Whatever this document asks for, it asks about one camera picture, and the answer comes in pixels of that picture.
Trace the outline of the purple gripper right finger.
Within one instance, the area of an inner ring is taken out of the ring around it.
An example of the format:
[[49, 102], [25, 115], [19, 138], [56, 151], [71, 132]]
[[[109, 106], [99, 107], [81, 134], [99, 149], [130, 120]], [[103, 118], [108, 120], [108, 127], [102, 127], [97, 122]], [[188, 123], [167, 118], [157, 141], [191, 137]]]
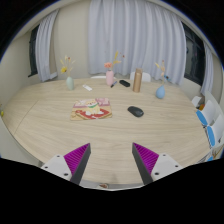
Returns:
[[168, 154], [157, 154], [137, 143], [132, 144], [132, 154], [144, 185], [182, 169]]

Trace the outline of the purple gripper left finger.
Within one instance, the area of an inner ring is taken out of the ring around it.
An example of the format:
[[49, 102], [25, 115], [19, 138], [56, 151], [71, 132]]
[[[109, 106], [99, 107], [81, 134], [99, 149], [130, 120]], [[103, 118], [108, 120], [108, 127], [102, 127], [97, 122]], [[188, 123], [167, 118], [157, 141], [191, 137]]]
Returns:
[[42, 169], [79, 185], [90, 154], [91, 147], [87, 143], [66, 155], [55, 155], [42, 166]]

